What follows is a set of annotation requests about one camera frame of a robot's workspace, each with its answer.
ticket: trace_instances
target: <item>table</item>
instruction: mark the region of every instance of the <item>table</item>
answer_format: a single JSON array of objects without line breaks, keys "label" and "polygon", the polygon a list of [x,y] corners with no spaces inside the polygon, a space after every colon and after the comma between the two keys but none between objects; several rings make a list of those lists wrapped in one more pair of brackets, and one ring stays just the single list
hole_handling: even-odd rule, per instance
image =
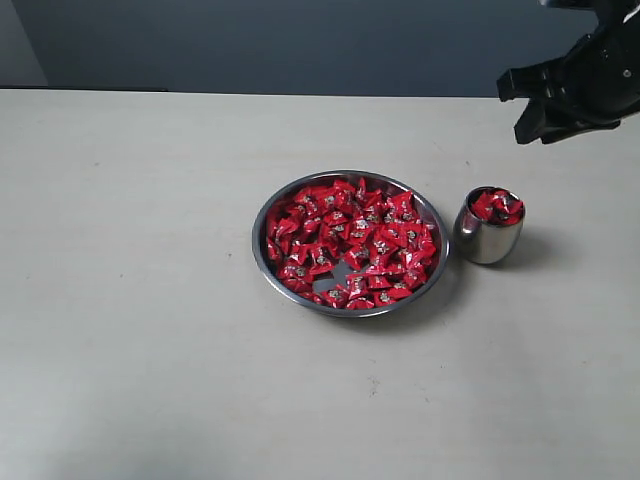
[{"label": "table", "polygon": [[[522,147],[523,106],[0,91],[0,477],[637,478],[640,119]],[[449,225],[511,188],[523,237],[397,315],[318,316],[250,231],[334,168]]]}]

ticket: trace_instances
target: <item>metal cup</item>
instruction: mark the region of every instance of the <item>metal cup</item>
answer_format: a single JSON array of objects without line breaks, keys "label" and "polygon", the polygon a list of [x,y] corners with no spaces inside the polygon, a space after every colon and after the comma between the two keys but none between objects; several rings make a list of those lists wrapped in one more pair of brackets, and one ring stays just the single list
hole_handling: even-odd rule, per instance
[{"label": "metal cup", "polygon": [[522,218],[514,225],[491,225],[473,214],[471,204],[482,192],[493,188],[478,187],[469,192],[453,227],[453,240],[458,251],[467,260],[482,265],[499,262],[509,255],[520,238],[524,223],[524,207]]}]

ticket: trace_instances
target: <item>stainless steel cup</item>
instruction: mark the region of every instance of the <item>stainless steel cup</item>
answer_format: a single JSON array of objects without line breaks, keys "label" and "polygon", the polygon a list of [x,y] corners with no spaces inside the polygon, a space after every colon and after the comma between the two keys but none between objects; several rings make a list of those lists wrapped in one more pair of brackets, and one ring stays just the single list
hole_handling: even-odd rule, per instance
[{"label": "stainless steel cup", "polygon": [[483,265],[499,262],[511,253],[520,238],[525,217],[523,210],[522,218],[515,225],[491,225],[476,217],[471,211],[472,203],[482,192],[493,188],[496,187],[478,187],[469,192],[453,227],[453,240],[458,251],[467,260]]}]

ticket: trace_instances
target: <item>metal bowl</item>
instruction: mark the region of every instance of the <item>metal bowl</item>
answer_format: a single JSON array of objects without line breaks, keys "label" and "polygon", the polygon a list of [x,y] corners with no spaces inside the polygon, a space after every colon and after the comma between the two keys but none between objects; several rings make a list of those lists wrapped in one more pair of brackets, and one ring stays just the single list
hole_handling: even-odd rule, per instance
[{"label": "metal bowl", "polygon": [[[376,189],[380,188],[382,192],[387,196],[397,195],[402,192],[406,192],[407,190],[411,190],[414,196],[414,207],[420,218],[425,222],[436,225],[436,229],[434,229],[431,234],[434,240],[434,243],[438,247],[439,254],[437,258],[434,259],[431,267],[429,268],[429,279],[427,282],[422,285],[418,290],[413,292],[413,295],[399,300],[396,303],[391,305],[387,305],[384,307],[371,308],[368,310],[346,310],[346,309],[337,309],[332,307],[326,307],[323,305],[318,305],[310,300],[300,297],[296,293],[289,290],[285,287],[280,280],[275,276],[275,274],[269,268],[269,261],[266,251],[266,219],[267,212],[271,209],[271,207],[278,200],[288,198],[290,195],[296,193],[302,187],[305,186],[320,186],[320,185],[332,185],[333,181],[336,179],[345,180],[353,185],[355,185],[360,178],[364,177],[367,182],[368,189]],[[416,300],[419,296],[426,293],[433,285],[438,281],[442,272],[444,271],[445,264],[447,262],[447,257],[449,256],[449,238],[447,235],[447,230],[444,226],[444,222],[438,215],[438,212],[433,205],[431,205],[426,198],[422,195],[418,194],[415,190],[406,185],[393,180],[392,178],[388,178],[382,175],[378,175],[375,173],[369,172],[360,172],[356,170],[334,170],[330,172],[324,173],[316,173],[314,175],[309,175],[307,177],[301,178],[294,182],[291,182],[286,187],[278,190],[268,201],[264,204],[260,213],[258,213],[258,217],[256,218],[255,223],[253,224],[252,231],[252,248],[253,248],[253,256],[256,259],[256,263],[258,264],[258,268],[263,273],[267,281],[282,295],[287,297],[289,300],[302,305],[304,307],[315,310],[318,313],[322,313],[325,315],[330,315],[334,317],[345,317],[345,318],[364,318],[364,317],[373,317],[375,315],[381,315],[383,313],[391,312],[394,310],[398,310],[405,305],[408,305],[412,301]],[[337,268],[345,268],[344,262],[340,262]],[[314,282],[314,291],[320,292],[326,290],[327,288],[317,288],[316,284],[319,282]]]}]

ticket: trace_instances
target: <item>gray wall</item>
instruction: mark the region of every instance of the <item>gray wall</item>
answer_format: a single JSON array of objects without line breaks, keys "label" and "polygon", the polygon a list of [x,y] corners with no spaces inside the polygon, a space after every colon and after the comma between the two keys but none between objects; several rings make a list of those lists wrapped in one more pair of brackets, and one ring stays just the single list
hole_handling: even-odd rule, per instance
[{"label": "gray wall", "polygon": [[0,85],[46,85],[11,0],[0,0]]},{"label": "gray wall", "polygon": [[204,92],[493,96],[595,25],[536,0],[14,3],[52,85]]}]

